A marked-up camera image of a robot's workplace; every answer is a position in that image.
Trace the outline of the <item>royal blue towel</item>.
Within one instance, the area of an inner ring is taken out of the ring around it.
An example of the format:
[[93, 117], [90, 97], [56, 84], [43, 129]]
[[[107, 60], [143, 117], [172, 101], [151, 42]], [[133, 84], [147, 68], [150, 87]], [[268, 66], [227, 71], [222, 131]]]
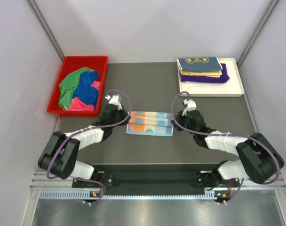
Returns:
[[86, 105], [96, 106], [99, 91], [91, 85], [97, 78], [97, 71], [83, 72], [79, 77], [79, 84], [73, 93], [73, 98], [79, 98]]

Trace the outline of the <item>light blue patterned towel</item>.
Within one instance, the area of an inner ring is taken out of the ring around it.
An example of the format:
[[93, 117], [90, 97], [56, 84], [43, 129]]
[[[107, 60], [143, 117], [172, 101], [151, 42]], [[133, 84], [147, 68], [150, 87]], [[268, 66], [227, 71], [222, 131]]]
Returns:
[[132, 111], [126, 133], [130, 135], [172, 137], [172, 119], [171, 113]]

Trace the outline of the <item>yellow and blue cartoon towel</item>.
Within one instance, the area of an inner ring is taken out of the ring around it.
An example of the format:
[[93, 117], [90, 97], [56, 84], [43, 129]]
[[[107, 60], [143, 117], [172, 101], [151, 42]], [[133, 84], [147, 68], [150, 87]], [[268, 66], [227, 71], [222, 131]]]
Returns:
[[177, 64], [181, 71], [188, 72], [216, 72], [222, 70], [222, 66], [216, 57], [178, 58]]

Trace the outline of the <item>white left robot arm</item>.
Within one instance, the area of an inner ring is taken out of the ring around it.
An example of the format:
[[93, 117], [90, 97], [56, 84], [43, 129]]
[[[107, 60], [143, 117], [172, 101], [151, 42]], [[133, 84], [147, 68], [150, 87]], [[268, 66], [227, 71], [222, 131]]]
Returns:
[[129, 119], [124, 107], [107, 104], [92, 125], [70, 133], [54, 132], [38, 160], [38, 167], [48, 172], [47, 178], [81, 178], [90, 187], [97, 185], [99, 175], [92, 165], [77, 160], [79, 150], [105, 141], [116, 126], [126, 125]]

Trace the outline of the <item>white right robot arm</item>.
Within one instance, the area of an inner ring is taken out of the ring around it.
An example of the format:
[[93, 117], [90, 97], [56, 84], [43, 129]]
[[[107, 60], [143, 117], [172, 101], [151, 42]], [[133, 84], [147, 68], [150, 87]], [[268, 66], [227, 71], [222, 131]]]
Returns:
[[195, 143], [203, 148], [219, 150], [236, 155], [237, 161], [223, 161], [212, 181], [217, 186], [225, 185], [229, 179], [248, 178], [258, 184], [269, 184], [269, 178], [278, 176], [285, 162], [276, 149], [261, 133], [250, 136], [235, 136], [212, 129], [204, 122], [197, 110], [179, 111], [171, 121], [178, 131], [192, 134]]

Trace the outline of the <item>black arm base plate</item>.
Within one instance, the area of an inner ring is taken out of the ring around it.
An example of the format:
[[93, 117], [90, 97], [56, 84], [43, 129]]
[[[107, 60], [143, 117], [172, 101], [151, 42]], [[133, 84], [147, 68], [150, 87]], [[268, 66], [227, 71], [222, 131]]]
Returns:
[[202, 194], [205, 189], [228, 190], [238, 179], [224, 180], [217, 163], [97, 164], [92, 179], [101, 182], [106, 195]]

